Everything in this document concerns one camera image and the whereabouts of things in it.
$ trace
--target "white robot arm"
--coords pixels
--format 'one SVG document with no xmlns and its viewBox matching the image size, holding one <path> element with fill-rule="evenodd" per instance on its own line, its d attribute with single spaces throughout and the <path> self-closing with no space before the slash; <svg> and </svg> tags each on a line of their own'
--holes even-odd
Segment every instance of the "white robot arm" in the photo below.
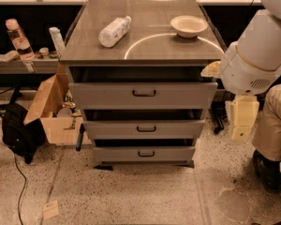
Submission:
<svg viewBox="0 0 281 225">
<path fill-rule="evenodd" d="M 236 142 L 245 141 L 254 126 L 259 110 L 255 95 L 266 92 L 281 75 L 281 0 L 261 3 L 266 9 L 256 13 L 220 63 L 202 71 L 202 76 L 210 76 L 208 70 L 217 72 L 212 76 L 236 95 L 226 104 L 231 138 Z"/>
</svg>

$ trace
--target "concrete floor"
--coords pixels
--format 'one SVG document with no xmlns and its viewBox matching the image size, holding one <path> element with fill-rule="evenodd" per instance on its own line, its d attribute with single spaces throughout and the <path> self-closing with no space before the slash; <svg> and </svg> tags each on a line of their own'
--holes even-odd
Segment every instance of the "concrete floor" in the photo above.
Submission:
<svg viewBox="0 0 281 225">
<path fill-rule="evenodd" d="M 28 108 L 33 95 L 23 91 L 18 102 Z M 0 102 L 8 98 L 4 94 Z M 94 169 L 91 145 L 76 152 L 74 146 L 46 143 L 26 165 L 0 143 L 0 225 L 21 224 L 24 178 L 15 160 L 27 178 L 19 202 L 25 225 L 275 224 L 281 221 L 281 194 L 267 193 L 255 176 L 251 139 L 230 142 L 227 127 L 214 135 L 208 115 L 195 169 L 126 165 L 113 171 Z M 59 215 L 44 220 L 43 206 L 53 201 Z"/>
</svg>

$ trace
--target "person's leg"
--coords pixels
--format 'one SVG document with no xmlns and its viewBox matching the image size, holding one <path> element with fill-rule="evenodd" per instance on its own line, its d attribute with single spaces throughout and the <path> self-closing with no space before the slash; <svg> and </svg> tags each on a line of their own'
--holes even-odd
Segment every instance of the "person's leg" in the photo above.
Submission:
<svg viewBox="0 0 281 225">
<path fill-rule="evenodd" d="M 281 84 L 270 89 L 252 141 L 257 149 L 253 164 L 265 188 L 271 192 L 281 190 Z"/>
</svg>

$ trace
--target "gray countertop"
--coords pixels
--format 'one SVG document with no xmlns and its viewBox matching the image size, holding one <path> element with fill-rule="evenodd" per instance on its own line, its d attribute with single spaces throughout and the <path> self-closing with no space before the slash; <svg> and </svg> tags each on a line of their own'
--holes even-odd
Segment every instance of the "gray countertop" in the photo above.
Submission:
<svg viewBox="0 0 281 225">
<path fill-rule="evenodd" d="M 117 17 L 130 16 L 130 31 L 112 48 L 99 32 Z M 189 63 L 219 60 L 223 54 L 210 28 L 195 38 L 176 35 L 171 19 L 204 19 L 195 0 L 89 0 L 61 57 L 66 64 Z"/>
</svg>

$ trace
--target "black drawer handle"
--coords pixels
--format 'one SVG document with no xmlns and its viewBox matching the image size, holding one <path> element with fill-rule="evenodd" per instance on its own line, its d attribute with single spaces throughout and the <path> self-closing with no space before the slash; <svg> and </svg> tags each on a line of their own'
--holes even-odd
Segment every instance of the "black drawer handle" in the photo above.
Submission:
<svg viewBox="0 0 281 225">
<path fill-rule="evenodd" d="M 149 154 L 149 153 L 141 154 L 141 152 L 139 151 L 139 157 L 147 158 L 147 157 L 154 157 L 154 156 L 155 156 L 155 151 L 152 151 L 151 154 Z"/>
<path fill-rule="evenodd" d="M 138 93 L 135 90 L 132 90 L 132 95 L 134 97 L 154 97 L 156 95 L 156 90 L 153 90 L 152 93 L 147 94 Z"/>
<path fill-rule="evenodd" d="M 137 131 L 138 132 L 155 132 L 156 131 L 156 126 L 152 127 L 152 128 L 141 128 L 139 126 L 137 126 Z"/>
</svg>

